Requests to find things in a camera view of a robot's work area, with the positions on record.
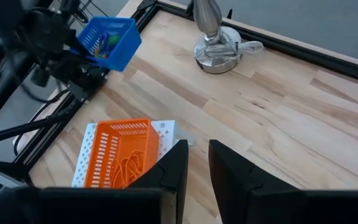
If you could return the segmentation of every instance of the wooden tabletop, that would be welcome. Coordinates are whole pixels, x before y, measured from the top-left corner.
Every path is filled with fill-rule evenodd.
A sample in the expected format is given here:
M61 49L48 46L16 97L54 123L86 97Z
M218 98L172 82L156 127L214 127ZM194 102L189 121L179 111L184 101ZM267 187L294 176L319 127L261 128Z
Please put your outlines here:
M119 16L139 3L130 0ZM193 59L196 24L163 11L141 36L125 71L109 74L32 169L37 186L71 185L86 124L148 117L174 119L196 138L185 223L220 222L209 139L295 187L358 189L358 82L270 49L225 74L204 73Z

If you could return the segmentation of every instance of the black cable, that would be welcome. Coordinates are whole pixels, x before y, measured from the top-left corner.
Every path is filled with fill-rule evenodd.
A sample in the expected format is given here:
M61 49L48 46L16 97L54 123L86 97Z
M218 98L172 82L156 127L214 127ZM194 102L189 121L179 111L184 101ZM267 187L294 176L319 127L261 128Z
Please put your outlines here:
M53 97L52 100L54 100L54 99L59 100L60 97L62 97L62 96L63 96L65 93L67 93L67 92L68 92L68 89L61 91L61 92L58 93L55 97ZM35 121L35 119L37 119L37 117L38 117L46 108L48 108L48 106L50 106L51 104L52 104L52 103L46 103L46 104L44 104L44 105L36 112L36 114L34 114L34 116L30 119L29 122ZM18 150L17 150L17 147L18 147L19 141L20 141L20 139L23 137L23 135L24 135L24 134L18 135L18 137L17 137L17 139L16 139L16 141L15 141L15 143L14 143L14 145L13 145L13 153L15 154L15 156L19 155Z
M20 85L20 87L22 88L22 90L27 94L27 96L29 96L29 98L31 98L32 100L35 100L35 101L38 101L40 103L54 103L54 102L57 102L59 99L52 99L52 100L45 100L45 99L42 99L42 98L39 98L38 96L36 96L35 94L33 94L29 88L22 82L22 80L17 76L17 71L16 71L16 66L14 65L14 57L12 55L12 51L8 49L8 47L6 46L6 42L7 42L7 39L9 37L4 37L4 36L1 36L1 39L2 39L2 47L5 51L5 54L6 54L6 57L8 59L8 63L9 63L9 66L11 68L11 72L13 73L13 79L14 81Z

